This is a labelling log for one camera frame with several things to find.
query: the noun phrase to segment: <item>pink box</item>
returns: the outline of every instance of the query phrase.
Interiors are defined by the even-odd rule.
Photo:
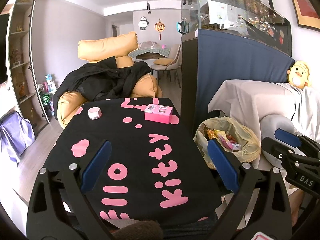
[[[169,123],[173,107],[150,104],[144,110],[144,119],[154,122]]]

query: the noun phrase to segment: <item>blue gripper pad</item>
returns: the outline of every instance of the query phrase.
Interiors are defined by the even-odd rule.
[[[239,190],[238,173],[214,140],[208,142],[208,154],[216,166],[223,184],[236,194]]]
[[[284,131],[282,129],[277,129],[275,131],[275,137],[276,139],[292,146],[293,148],[297,148],[301,146],[301,142],[297,136],[287,131]]]
[[[86,193],[93,189],[110,156],[111,143],[109,141],[105,141],[97,151],[96,155],[92,158],[85,171],[82,173],[82,183],[80,187],[82,193]]]

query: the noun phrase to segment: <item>purple bag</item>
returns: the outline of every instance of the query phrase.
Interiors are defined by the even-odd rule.
[[[12,112],[0,120],[0,153],[19,163],[23,151],[35,141],[31,123],[18,112]]]

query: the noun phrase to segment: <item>doorway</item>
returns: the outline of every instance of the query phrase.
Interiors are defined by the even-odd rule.
[[[112,25],[112,37],[116,37],[117,35],[117,26]]]

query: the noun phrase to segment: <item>orange sofa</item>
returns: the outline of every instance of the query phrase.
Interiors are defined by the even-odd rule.
[[[97,41],[79,41],[78,57],[90,63],[99,62],[109,57],[116,57],[117,67],[130,67],[134,64],[128,54],[138,48],[135,32]],[[146,74],[139,79],[130,97],[162,97],[162,91],[156,78]],[[58,101],[57,118],[64,129],[79,107],[87,102],[79,92],[65,92]]]

